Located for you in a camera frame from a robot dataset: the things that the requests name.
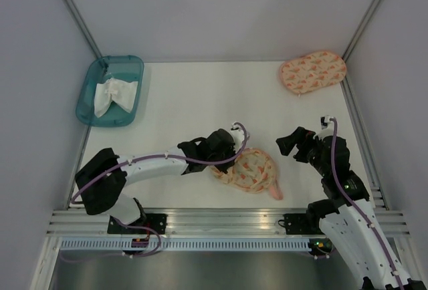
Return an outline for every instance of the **reflective floor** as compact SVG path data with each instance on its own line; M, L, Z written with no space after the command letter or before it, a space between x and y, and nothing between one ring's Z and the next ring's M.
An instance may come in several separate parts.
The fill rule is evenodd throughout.
M67 251L68 259L102 253ZM163 252L148 258L59 261L55 290L296 290L322 289L316 262L297 253Z

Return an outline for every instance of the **orange patterned fabric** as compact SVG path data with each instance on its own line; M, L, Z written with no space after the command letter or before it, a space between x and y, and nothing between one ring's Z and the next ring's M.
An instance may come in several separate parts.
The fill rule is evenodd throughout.
M303 94L340 83L346 75L346 65L331 51L316 51L286 61L280 67L283 85L295 94Z
M277 200L282 199L278 188L275 162L269 154L257 148L246 148L235 160L227 174L211 166L214 176L222 183L234 186L248 193L268 190Z

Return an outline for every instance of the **teal plastic basket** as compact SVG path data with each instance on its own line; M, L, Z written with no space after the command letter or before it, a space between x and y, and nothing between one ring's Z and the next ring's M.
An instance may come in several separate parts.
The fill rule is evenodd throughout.
M139 57L104 56L94 61L86 73L82 91L76 106L76 116L84 124L103 128L126 126L135 119L136 110L140 101L142 74L144 63ZM110 78L126 82L138 82L134 106L130 113L112 102L107 112L97 118L94 114L94 96L96 84L105 83Z

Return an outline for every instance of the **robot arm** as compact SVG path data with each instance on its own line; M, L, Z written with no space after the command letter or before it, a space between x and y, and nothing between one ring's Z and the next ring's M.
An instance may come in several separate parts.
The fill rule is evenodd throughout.
M276 140L286 156L297 146L294 159L311 164L322 176L328 199L309 204L307 219L333 242L362 289L426 290L421 281L411 280L383 234L367 189L350 169L346 140L334 137L334 121L325 116L321 125L318 134L299 127Z
M219 129L208 138L182 142L151 155L118 155L111 148L99 151L75 177L86 212L107 213L129 225L144 219L145 214L136 199L122 194L125 186L157 176L200 172L213 162L227 172L246 140L244 129L236 124L229 132Z

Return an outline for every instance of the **white cloth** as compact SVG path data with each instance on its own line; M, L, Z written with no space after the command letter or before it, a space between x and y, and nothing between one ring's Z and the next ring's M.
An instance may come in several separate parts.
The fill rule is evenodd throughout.
M103 84L96 84L94 113L97 118L103 116L110 104L116 102L123 110L130 113L134 107L138 82L126 82L110 78Z

